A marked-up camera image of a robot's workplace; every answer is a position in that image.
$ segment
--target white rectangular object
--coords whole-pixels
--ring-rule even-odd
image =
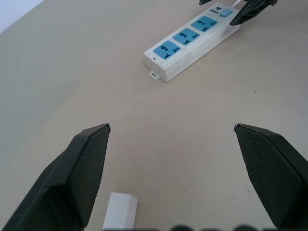
[[[130,195],[113,192],[102,230],[132,230],[138,200]]]
[[[222,16],[222,14],[226,11],[231,11],[231,13],[227,16]],[[147,67],[151,70],[150,76],[154,79],[160,78],[164,82],[169,82],[240,28],[239,25],[230,25],[230,22],[238,12],[239,11],[237,9],[221,3],[216,3],[189,21],[187,24],[164,38],[162,41],[148,49],[145,53],[143,53],[143,57]],[[198,29],[192,26],[192,24],[196,25],[197,22],[200,22],[200,26],[202,26],[203,22],[202,20],[199,20],[202,18],[212,19],[212,21],[215,21],[216,24],[211,26],[206,31],[202,31],[200,28]],[[183,34],[185,36],[184,33],[181,33],[185,29],[189,29],[189,31],[199,34],[197,38],[194,38],[191,42],[188,41],[189,43],[186,45],[174,39],[174,37],[179,34]],[[169,55],[170,53],[167,54],[166,56],[169,55],[167,59],[165,59],[165,56],[155,53],[155,49],[159,47],[164,48],[163,52],[167,51],[168,47],[163,46],[166,42],[172,42],[179,48],[176,48],[176,53],[172,56]]]

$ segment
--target beige table surface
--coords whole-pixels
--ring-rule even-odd
[[[142,53],[210,4],[45,0],[0,35],[1,227],[73,136],[102,123],[87,230],[111,192],[138,198],[136,228],[273,226],[233,126],[278,132],[308,158],[308,4],[280,0],[171,82],[152,80]]]

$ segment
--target white power strip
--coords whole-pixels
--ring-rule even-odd
[[[240,26],[230,22],[239,11],[216,3],[143,53],[150,76],[169,82]]]

